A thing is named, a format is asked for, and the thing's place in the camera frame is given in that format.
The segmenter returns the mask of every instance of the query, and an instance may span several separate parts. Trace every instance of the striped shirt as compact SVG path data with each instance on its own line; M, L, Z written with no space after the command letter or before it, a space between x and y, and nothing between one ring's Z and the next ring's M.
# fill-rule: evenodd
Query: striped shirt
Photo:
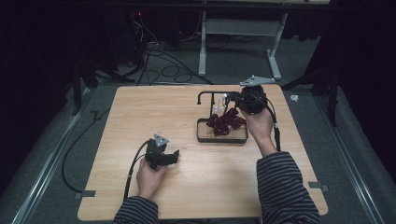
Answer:
M259 159L257 181L263 223L320 223L318 209L303 186L301 172L289 152L277 152ZM158 206L141 197L127 198L114 223L158 223Z

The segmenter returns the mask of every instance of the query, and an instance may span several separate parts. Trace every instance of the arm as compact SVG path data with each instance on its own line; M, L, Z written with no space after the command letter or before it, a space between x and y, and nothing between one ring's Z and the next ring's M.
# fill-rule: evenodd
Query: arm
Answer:
M166 166L157 171L149 168L149 163L142 159L136 179L139 191L137 196L124 200L114 217L115 224L152 224L158 222L158 206L152 198L161 185Z
M271 139L273 122L267 109L242 111L262 159L257 162L259 199L264 223L320 223L318 209L303 186L303 177L288 152L277 152Z

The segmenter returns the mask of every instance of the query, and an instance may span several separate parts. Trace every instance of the person's left hand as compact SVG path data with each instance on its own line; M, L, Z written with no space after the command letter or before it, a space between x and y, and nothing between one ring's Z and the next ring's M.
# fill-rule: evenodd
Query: person's left hand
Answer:
M136 174L139 192L137 196L151 200L163 181L167 166L158 166L157 171L149 168L146 159L140 160L139 171Z

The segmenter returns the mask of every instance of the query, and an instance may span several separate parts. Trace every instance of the white desk leg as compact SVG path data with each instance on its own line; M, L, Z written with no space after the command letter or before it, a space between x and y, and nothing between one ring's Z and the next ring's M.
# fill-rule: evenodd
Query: white desk leg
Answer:
M271 66L271 70L273 73L273 77L275 80L279 81L281 79L279 68L277 67L276 59L275 59L275 53L277 46L279 45L280 37L282 36L283 29L285 28L285 23L286 23L286 18L288 17L287 13L282 14L282 18L280 19L280 23L277 26L276 30L276 37L275 37L275 42L274 46L272 49L267 50L267 57L268 61Z
M199 76L206 74L206 12L202 12L201 51L199 54Z

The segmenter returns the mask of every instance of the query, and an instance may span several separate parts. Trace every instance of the gray floor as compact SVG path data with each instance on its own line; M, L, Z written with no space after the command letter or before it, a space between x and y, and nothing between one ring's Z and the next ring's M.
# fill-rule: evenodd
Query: gray floor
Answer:
M269 63L265 60L264 54L264 50L271 46L270 38L253 39L252 37L233 36L226 46L220 39L209 39L209 41L210 48L207 53L205 78L211 82L238 84L252 75L271 76ZM297 38L281 40L276 60L282 79L276 84L283 85L300 77L304 73L317 43L318 40L300 42ZM194 42L180 45L178 49L161 43L157 50L173 55L194 72L198 70L199 46ZM166 58L165 54L158 51L151 53ZM161 73L169 65L172 64L164 59L149 57L147 69L152 71L142 76L142 85L153 81L156 77L156 73L153 71ZM121 71L127 69L126 66L120 65ZM163 73L171 76L175 71L175 67L169 67L163 70ZM175 80L174 77L161 75L157 82L165 84L165 82L175 82ZM191 77L189 83L205 84L198 77ZM93 91L91 100L81 112L81 117L66 143L65 148L72 148L65 163L65 173L68 181L77 189L84 189L87 182L106 125L106 116L96 121L81 137L80 135L92 123L92 110L99 111L101 114L111 107L117 87L120 85L125 84L100 79L99 87ZM338 94L337 128L331 128L327 118L322 115L320 110L320 102L326 102L326 97L312 97L309 88L309 86L299 86L293 90L284 91L284 93L318 181L330 189L330 191L324 192L329 213L321 217L322 223L392 223L396 220L395 185L371 149L361 126L349 109L342 90L340 89ZM297 103L290 99L292 94L299 95ZM73 109L73 102L69 101L46 131L41 134L29 157L14 176L0 200L0 223L12 223L46 160L68 127ZM364 199L359 197L357 186L351 181L351 176L348 174L338 149L339 144L333 137L334 132L340 133L343 144L359 170L361 179L373 197L383 221L373 222L370 220L368 215L370 210L365 209L364 203L362 203ZM83 223L77 216L80 200L75 199L75 196L76 193L64 184L61 165L58 165L53 176L50 176L49 185L42 197L38 198L40 201L28 220L30 223ZM111 221L93 223L111 223Z

